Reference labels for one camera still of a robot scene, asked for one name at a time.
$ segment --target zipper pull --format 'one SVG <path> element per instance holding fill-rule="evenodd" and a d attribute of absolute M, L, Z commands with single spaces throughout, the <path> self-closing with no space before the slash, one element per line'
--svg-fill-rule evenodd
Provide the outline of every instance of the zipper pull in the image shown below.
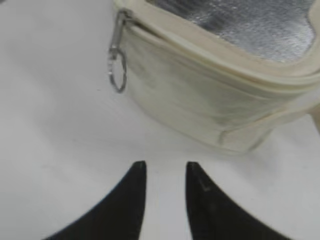
<path fill-rule="evenodd" d="M 108 51 L 108 75 L 109 80 L 115 91 L 119 94 L 123 93 L 123 91 L 126 89 L 127 85 L 127 56 L 126 53 L 121 49 L 120 43 L 123 35 L 124 27 L 127 25 L 127 23 L 133 23 L 133 12 L 131 10 L 128 10 L 126 8 L 122 8 L 118 11 L 116 20 L 115 20 L 115 26 L 112 34 L 112 39 Z M 114 71 L 114 65 L 116 60 L 118 59 L 118 56 L 121 57 L 121 64 L 123 69 L 123 75 L 122 75 L 122 84 L 119 87 L 115 80 L 115 71 Z"/>

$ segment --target black pointed tip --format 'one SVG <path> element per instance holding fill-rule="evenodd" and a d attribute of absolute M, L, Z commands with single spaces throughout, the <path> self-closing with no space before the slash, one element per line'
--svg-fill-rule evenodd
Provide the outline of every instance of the black pointed tip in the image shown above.
<path fill-rule="evenodd" d="M 135 163 L 132 164 L 132 168 L 146 170 L 147 164 L 145 161 L 136 161 Z"/>
<path fill-rule="evenodd" d="M 200 164 L 198 162 L 195 162 L 195 161 L 189 161 L 187 164 L 186 164 L 186 168 L 187 169 L 193 169 L 193 168 L 197 168 L 199 167 L 200 168 Z"/>

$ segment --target black curved shape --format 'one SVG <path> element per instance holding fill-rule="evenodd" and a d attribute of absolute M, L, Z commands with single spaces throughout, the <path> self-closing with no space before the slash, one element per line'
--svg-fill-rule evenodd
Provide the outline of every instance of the black curved shape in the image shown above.
<path fill-rule="evenodd" d="M 185 190 L 194 240 L 289 240 L 240 208 L 196 162 L 187 164 Z"/>
<path fill-rule="evenodd" d="M 145 211 L 146 183 L 146 163 L 134 163 L 98 205 L 47 240 L 138 240 Z"/>

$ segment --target white surface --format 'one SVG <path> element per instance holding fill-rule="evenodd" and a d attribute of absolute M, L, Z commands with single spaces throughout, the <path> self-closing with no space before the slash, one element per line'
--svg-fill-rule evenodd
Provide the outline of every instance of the white surface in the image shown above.
<path fill-rule="evenodd" d="M 0 4 L 0 239 L 53 234 L 148 164 L 142 240 L 190 240 L 185 166 L 297 240 L 320 239 L 320 137 L 305 117 L 243 157 L 216 154 L 144 115 L 106 80 L 106 0 Z"/>

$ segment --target silver foil lining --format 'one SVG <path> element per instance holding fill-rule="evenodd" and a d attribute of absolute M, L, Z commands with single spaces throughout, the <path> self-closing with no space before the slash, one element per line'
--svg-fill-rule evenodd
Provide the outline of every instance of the silver foil lining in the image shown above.
<path fill-rule="evenodd" d="M 314 0 L 148 0 L 246 52 L 293 62 L 311 47 L 308 13 Z"/>

